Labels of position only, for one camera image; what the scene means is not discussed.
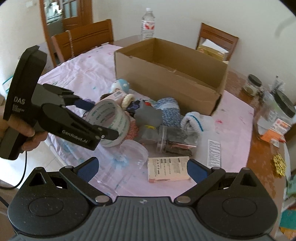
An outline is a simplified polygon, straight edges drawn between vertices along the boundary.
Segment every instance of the product box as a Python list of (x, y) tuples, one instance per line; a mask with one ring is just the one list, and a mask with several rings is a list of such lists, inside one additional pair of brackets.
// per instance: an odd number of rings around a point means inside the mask
[(187, 173), (188, 160), (189, 156), (149, 158), (147, 162), (149, 182), (190, 179)]
[(126, 93), (124, 91), (116, 90), (114, 93), (112, 93), (104, 99), (114, 100), (119, 106), (121, 106), (124, 97), (126, 97)]
[(226, 84), (227, 64), (194, 49), (162, 39), (148, 39), (115, 52), (117, 79), (159, 100), (173, 97), (181, 114), (211, 115)]

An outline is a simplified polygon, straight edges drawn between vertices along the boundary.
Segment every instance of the hand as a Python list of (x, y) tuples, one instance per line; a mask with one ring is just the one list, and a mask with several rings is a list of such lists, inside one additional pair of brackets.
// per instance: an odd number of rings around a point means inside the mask
[(9, 120), (3, 120), (3, 114), (4, 114), (4, 108), (5, 106), (0, 106), (0, 137), (3, 138), (5, 131), (8, 129), (8, 127), (11, 127), (18, 131), (19, 133), (23, 134), (26, 137), (32, 137), (31, 140), (26, 141), (22, 145), (23, 151), (31, 151), (35, 149), (37, 146), (39, 146), (41, 141), (45, 141), (48, 135), (48, 132), (37, 132), (35, 133), (35, 130), (26, 122), (24, 122), (22, 119), (11, 115)]

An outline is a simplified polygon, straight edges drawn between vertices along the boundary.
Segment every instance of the tape roll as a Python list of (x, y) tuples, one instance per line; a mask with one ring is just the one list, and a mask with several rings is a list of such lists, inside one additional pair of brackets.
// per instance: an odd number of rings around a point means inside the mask
[(100, 144), (104, 147), (112, 147), (120, 144), (128, 133), (129, 119), (121, 107), (111, 99), (99, 101), (85, 117), (92, 125), (103, 126), (116, 130), (119, 137), (114, 140), (101, 139)]

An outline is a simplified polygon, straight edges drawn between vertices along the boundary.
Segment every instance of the jar label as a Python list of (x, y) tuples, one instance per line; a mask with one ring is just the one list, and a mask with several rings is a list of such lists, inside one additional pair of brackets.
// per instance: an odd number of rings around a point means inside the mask
[(245, 83), (244, 85), (244, 90), (251, 96), (254, 96), (257, 91), (258, 91), (258, 88), (256, 88), (255, 86), (251, 85), (248, 81)]
[(270, 110), (268, 114), (268, 122), (275, 122), (276, 116), (277, 116), (276, 112)]
[(284, 135), (290, 128), (289, 124), (277, 118), (270, 129), (261, 136), (261, 139), (266, 142), (271, 142), (272, 139), (285, 142)]

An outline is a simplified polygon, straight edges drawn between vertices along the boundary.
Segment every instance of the chair backrest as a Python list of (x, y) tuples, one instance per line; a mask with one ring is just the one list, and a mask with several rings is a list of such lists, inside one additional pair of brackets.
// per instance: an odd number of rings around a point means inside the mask
[(202, 23), (200, 26), (200, 35), (197, 40), (196, 49), (200, 44), (201, 38), (211, 40), (215, 44), (226, 49), (229, 52), (226, 58), (227, 61), (230, 60), (235, 46), (237, 45), (237, 41), (239, 40), (238, 37), (235, 37), (219, 29), (206, 25), (205, 23)]
[(85, 53), (96, 46), (113, 42), (111, 19), (74, 28), (52, 37), (53, 45), (61, 63)]

